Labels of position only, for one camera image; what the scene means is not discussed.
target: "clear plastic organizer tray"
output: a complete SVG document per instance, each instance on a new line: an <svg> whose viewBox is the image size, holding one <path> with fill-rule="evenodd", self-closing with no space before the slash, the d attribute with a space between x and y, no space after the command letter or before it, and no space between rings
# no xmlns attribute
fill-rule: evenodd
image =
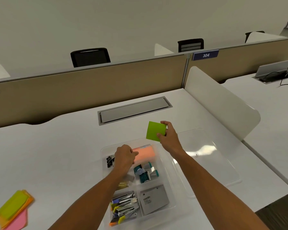
<svg viewBox="0 0 288 230"><path fill-rule="evenodd" d="M151 165L158 171L159 177L151 179L150 181L141 183L139 175L134 174L134 167L138 164L134 164L129 175L134 176L134 181L128 183L128 187L115 191L113 197L118 197L127 194L131 191L135 192L135 197L139 197L142 191L164 185L166 195L169 199L169 203L156 211L145 215L141 202L138 199L140 208L137 210L136 217L125 219L121 224L117 224L113 227L109 226L111 222L113 211L109 205L108 211L106 212L103 223L105 228L109 229L149 229L159 224L169 222L182 215L187 215L192 212L192 208L188 203L188 197L185 194L184 185L177 174L172 159L168 157L168 153L162 148L161 144L156 141L148 139L137 139L125 143L107 146L101 149L103 178L106 177L113 167L108 168L107 157L113 155L117 147L123 144L129 145L135 149L150 144L153 147L155 157L150 158Z"/></svg>
<svg viewBox="0 0 288 230"><path fill-rule="evenodd" d="M204 167L216 180L224 186L230 186L241 182L240 176L232 164L218 151L214 142L207 133L196 128L190 131L178 133L182 148L194 160ZM184 176L179 164L169 155L179 174L189 198L195 198L195 194Z"/></svg>

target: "wall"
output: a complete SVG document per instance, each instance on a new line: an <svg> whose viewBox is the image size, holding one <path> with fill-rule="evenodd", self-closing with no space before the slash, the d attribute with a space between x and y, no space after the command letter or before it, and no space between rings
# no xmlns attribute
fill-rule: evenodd
<svg viewBox="0 0 288 230"><path fill-rule="evenodd" d="M279 34L288 0L0 0L0 63L13 77L72 67L70 52L106 47L112 61L204 38L205 48Z"/></svg>

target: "green sticky note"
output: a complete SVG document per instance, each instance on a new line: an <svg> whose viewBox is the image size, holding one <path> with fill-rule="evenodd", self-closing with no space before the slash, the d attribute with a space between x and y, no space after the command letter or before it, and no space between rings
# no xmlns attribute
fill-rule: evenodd
<svg viewBox="0 0 288 230"><path fill-rule="evenodd" d="M28 196L21 190L18 190L13 194L12 197L0 208L0 215L6 220L10 220L17 211L25 204L28 200Z"/></svg>
<svg viewBox="0 0 288 230"><path fill-rule="evenodd" d="M151 139L160 142L159 138L157 137L157 133L165 135L165 129L166 129L165 124L149 121L146 133L146 139Z"/></svg>

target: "black office chair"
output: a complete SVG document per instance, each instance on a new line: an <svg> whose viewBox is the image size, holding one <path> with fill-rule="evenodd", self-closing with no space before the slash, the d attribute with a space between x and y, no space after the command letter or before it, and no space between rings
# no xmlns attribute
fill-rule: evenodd
<svg viewBox="0 0 288 230"><path fill-rule="evenodd" d="M245 42L244 42L244 43L246 43L246 41L248 40L248 37L250 36L250 34L251 34L252 32L245 33L246 38L245 38Z"/></svg>
<svg viewBox="0 0 288 230"><path fill-rule="evenodd" d="M178 41L178 52L204 49L204 40L194 38Z"/></svg>
<svg viewBox="0 0 288 230"><path fill-rule="evenodd" d="M73 51L70 56L75 68L111 62L108 50L104 47Z"/></svg>

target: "304 sign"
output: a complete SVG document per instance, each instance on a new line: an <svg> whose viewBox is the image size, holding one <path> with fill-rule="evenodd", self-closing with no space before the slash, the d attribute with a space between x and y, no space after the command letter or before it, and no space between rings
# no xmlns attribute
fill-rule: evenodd
<svg viewBox="0 0 288 230"><path fill-rule="evenodd" d="M192 60L203 60L203 59L208 59L208 58L214 58L214 57L217 57L218 54L219 54L219 50L198 52L198 53L193 54Z"/></svg>

